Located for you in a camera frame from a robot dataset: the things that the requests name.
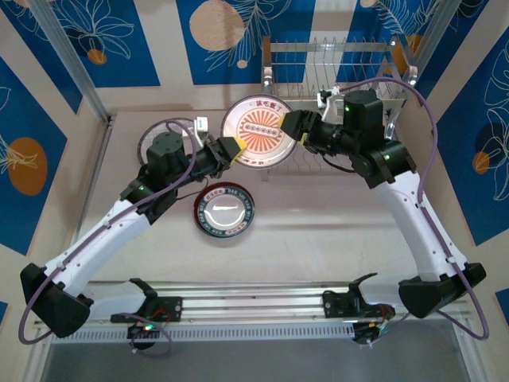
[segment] wire rack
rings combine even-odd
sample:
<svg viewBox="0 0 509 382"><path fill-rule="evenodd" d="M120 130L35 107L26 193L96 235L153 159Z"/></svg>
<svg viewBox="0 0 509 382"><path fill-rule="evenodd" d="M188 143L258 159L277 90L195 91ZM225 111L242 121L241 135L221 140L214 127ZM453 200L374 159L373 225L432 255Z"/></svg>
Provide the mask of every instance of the wire rack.
<svg viewBox="0 0 509 382"><path fill-rule="evenodd" d="M394 49L402 54L399 59L406 62L406 72L400 74L394 60ZM346 39L316 38L309 43L275 42L266 37L262 47L262 92L276 96L293 110L305 109L319 111L317 93L331 89L335 85L343 88L349 84L378 76L393 76L414 85L418 69L408 41L403 35L393 36L389 41L347 42ZM405 89L392 83L372 83L361 87L375 89L383 102L384 123L387 137L392 138L395 122L406 101ZM341 116L343 101L336 101L338 115ZM348 158L336 156L331 162L351 168ZM264 179L270 174L324 174L337 173L319 156L309 153L299 146L280 166L267 170Z"/></svg>

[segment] black clamp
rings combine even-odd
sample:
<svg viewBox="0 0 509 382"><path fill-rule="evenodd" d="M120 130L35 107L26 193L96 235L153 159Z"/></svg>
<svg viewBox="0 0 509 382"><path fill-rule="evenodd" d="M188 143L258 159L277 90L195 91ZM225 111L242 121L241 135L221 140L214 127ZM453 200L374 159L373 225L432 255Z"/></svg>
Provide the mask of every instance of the black clamp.
<svg viewBox="0 0 509 382"><path fill-rule="evenodd" d="M130 281L138 286L146 296L142 306L134 314L152 322L181 321L182 302L184 301L182 297L160 297L149 284L141 279L131 279ZM128 318L121 314L113 314L110 321L113 323L138 322L135 318Z"/></svg>
<svg viewBox="0 0 509 382"><path fill-rule="evenodd" d="M369 305L360 293L359 285L376 273L365 275L348 285L348 292L326 290L322 294L325 318L384 318L394 317L394 309L385 304Z"/></svg>

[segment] plate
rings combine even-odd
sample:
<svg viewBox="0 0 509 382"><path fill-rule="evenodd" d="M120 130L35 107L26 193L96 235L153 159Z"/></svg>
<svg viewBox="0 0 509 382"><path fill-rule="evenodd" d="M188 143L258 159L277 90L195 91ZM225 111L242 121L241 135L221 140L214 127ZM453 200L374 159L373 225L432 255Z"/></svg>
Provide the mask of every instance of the plate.
<svg viewBox="0 0 509 382"><path fill-rule="evenodd" d="M290 112L286 103L269 95L241 99L224 116L221 135L246 141L247 148L237 162L255 169L277 166L287 159L297 145L278 126Z"/></svg>
<svg viewBox="0 0 509 382"><path fill-rule="evenodd" d="M194 220L207 235L227 238L246 231L255 217L253 197L241 185L223 182L204 189L194 202Z"/></svg>

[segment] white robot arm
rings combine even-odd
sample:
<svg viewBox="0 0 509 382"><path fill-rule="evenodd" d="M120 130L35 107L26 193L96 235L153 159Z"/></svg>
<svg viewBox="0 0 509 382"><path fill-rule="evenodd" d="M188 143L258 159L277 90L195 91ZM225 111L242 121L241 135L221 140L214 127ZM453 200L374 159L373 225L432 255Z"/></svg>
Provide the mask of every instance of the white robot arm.
<svg viewBox="0 0 509 382"><path fill-rule="evenodd" d="M344 97L344 110L348 113L344 115L343 125L327 123L315 112L293 111L282 120L281 128L315 154L349 156L354 171L391 210L410 247L418 274L391 277L372 274L357 279L350 284L347 294L327 295L342 306L333 312L332 317L362 317L373 312L374 306L385 304L404 306L414 316L424 318L465 293L457 270L472 286L482 281L486 274L482 265L468 263L453 245L425 195L419 201L420 177L415 164L404 145L385 139L383 105L375 92L348 93ZM28 302L40 285L60 268L31 306L58 337L74 333L88 319L111 316L112 321L122 322L122 318L115 316L121 312L153 318L164 308L164 312L171 310L175 317L179 317L181 299L159 297L142 280L131 279L127 283L99 287L87 284L122 245L147 229L176 201L177 191L172 191L131 211L133 204L182 174L186 162L173 160L176 155L182 155L181 145L175 145L171 139L162 143L173 147L170 154L158 154L153 146L149 148L149 164L142 167L137 179L122 192L121 199L91 232L44 267L30 264L21 273ZM200 181L205 175L220 176L243 148L245 144L228 142L227 138L210 140L198 153L196 168L182 185ZM423 215L422 209L427 211L429 218ZM122 218L111 223L111 218L119 213L123 214ZM445 253L433 225L449 245L449 253ZM91 236L101 227L107 229ZM83 244L87 245L85 250L70 262L64 262L68 253ZM327 317L331 312L326 310L325 313ZM156 317L156 321L166 318L163 314Z"/></svg>

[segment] white plastic housing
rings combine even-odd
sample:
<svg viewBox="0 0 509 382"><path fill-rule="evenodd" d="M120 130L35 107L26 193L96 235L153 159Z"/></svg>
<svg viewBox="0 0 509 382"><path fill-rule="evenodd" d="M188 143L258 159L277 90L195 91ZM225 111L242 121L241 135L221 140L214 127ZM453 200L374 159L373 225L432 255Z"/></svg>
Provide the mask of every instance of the white plastic housing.
<svg viewBox="0 0 509 382"><path fill-rule="evenodd" d="M422 281L440 281L441 275L454 276L456 272L453 266L447 261L444 250L418 206L417 190L421 180L419 174L408 171L395 177L395 180L391 184L384 182L378 185L375 191L386 202L408 243L417 264L418 275ZM449 245L458 266L464 270L466 258L444 230L426 195L423 196L422 205Z"/></svg>
<svg viewBox="0 0 509 382"><path fill-rule="evenodd" d="M112 285L88 284L83 294L94 300L90 307L89 320L108 320L112 314L138 312L145 301L143 291L131 282Z"/></svg>
<svg viewBox="0 0 509 382"><path fill-rule="evenodd" d="M55 259L49 260L45 266L45 274L49 275L56 267L61 267L64 259L78 245L83 243L93 232L102 225L109 225L109 220L119 212L129 208L132 204L129 201L116 201L108 214L87 232L67 251L58 255ZM81 253L78 254L66 268L53 279L55 284L64 283L64 291L76 297L82 293L88 281L95 275L115 253L127 242L150 226L145 215L139 215L136 210L125 215L116 221L109 229L101 232Z"/></svg>
<svg viewBox="0 0 509 382"><path fill-rule="evenodd" d="M389 304L403 306L399 297L399 282L412 279L415 275L375 275L359 284L359 290L369 305Z"/></svg>

